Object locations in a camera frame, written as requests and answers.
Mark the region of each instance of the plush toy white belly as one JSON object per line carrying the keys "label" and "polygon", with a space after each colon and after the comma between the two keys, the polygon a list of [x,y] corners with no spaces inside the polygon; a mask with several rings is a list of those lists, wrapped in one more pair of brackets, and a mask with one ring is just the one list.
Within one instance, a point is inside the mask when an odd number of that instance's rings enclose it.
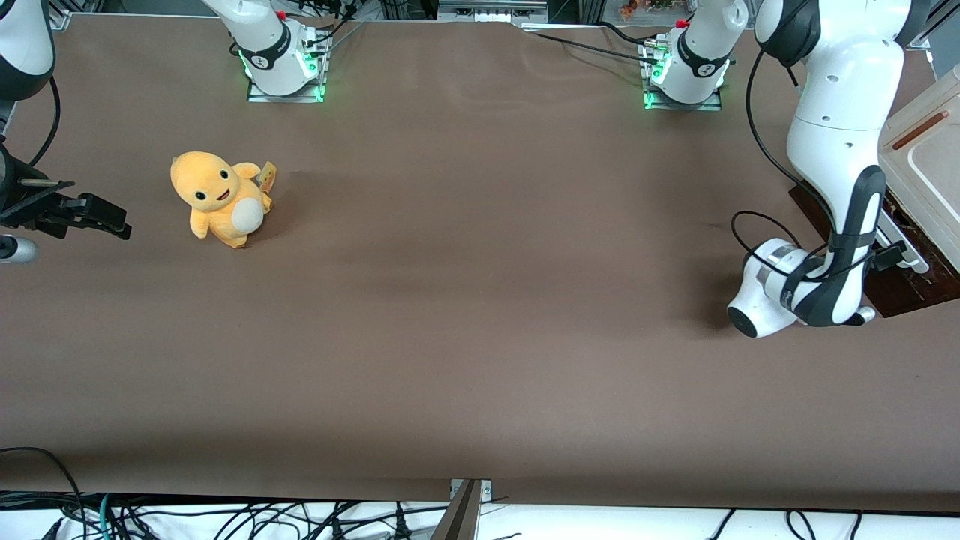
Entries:
{"label": "plush toy white belly", "polygon": [[237,201],[230,221],[239,233],[249,234],[256,231],[263,223],[263,204],[250,197]]}

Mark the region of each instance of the table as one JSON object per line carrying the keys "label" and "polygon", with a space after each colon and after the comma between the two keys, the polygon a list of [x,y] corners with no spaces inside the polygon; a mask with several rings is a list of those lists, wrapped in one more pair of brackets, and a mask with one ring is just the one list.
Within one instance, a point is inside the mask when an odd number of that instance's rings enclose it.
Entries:
{"label": "table", "polygon": [[[634,64],[505,24],[367,24],[318,105],[246,103],[215,19],[76,16],[57,45],[41,169],[133,236],[32,235],[41,260],[3,269],[0,438],[84,491],[956,509],[960,304],[761,340],[726,320],[735,211],[819,243],[747,129],[750,37],[717,113],[644,110]],[[755,94],[782,157],[796,92],[767,61]],[[192,236],[189,150],[277,165],[249,249]]]}

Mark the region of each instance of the yellow plush toy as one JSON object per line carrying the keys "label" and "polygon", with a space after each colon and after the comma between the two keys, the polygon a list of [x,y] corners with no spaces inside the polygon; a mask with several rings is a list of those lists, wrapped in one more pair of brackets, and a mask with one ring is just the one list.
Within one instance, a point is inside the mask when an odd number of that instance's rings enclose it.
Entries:
{"label": "yellow plush toy", "polygon": [[247,245],[247,235],[263,223],[274,202],[276,167],[267,162],[263,170],[253,163],[232,167],[207,152],[187,152],[174,158],[170,180],[190,205],[190,230],[198,238],[212,231],[231,248]]}

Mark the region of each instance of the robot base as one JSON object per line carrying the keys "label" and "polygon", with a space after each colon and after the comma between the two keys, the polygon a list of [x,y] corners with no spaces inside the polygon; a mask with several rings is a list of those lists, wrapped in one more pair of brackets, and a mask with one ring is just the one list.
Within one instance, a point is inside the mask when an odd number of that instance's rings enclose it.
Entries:
{"label": "robot base", "polygon": [[642,45],[636,47],[636,51],[641,58],[650,58],[657,61],[656,64],[640,63],[640,76],[643,78],[643,107],[645,109],[669,110],[721,110],[719,89],[714,90],[703,103],[690,105],[670,99],[663,93],[663,90],[653,84],[651,79],[659,76],[665,61],[663,57],[666,51],[665,42],[660,37],[665,37],[665,35],[660,34],[656,39],[647,39]]}
{"label": "robot base", "polygon": [[250,69],[245,65],[247,78],[250,80],[250,87],[247,89],[247,101],[252,103],[323,103],[326,95],[326,74],[330,69],[330,51],[333,48],[333,39],[328,37],[329,35],[330,31],[328,30],[306,27],[307,39],[321,40],[319,43],[303,49],[303,69],[307,73],[316,73],[316,75],[301,89],[292,94],[276,96],[263,91],[253,83]]}

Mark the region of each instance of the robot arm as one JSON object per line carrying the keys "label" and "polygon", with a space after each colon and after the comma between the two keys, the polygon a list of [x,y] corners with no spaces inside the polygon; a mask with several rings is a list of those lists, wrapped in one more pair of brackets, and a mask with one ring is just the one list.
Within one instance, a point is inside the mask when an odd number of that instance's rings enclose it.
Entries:
{"label": "robot arm", "polygon": [[54,72],[54,40],[44,0],[0,0],[0,100],[36,94]]}
{"label": "robot arm", "polygon": [[251,80],[274,96],[292,94],[316,79],[316,44],[327,39],[294,19],[280,20],[270,0],[203,0],[220,16],[240,49]]}
{"label": "robot arm", "polygon": [[[45,0],[0,0],[0,100],[27,99],[52,79],[55,55],[47,9]],[[50,180],[34,168],[40,154],[26,163],[11,156],[3,142],[0,136],[0,226],[57,238],[70,227],[130,238],[125,210],[89,193],[76,199],[63,195],[73,182]],[[33,241],[0,235],[0,263],[29,262],[35,256]]]}
{"label": "robot arm", "polygon": [[749,15],[743,0],[701,0],[689,26],[666,34],[671,53],[651,82],[676,102],[702,103],[723,81]]}
{"label": "robot arm", "polygon": [[879,134],[900,82],[900,44],[927,10],[920,0],[767,0],[757,14],[766,52],[786,66],[806,66],[787,156],[821,195],[833,230],[823,258],[779,238],[747,258],[728,306],[745,334],[762,337],[798,319],[827,327],[874,317],[860,301],[886,190]]}

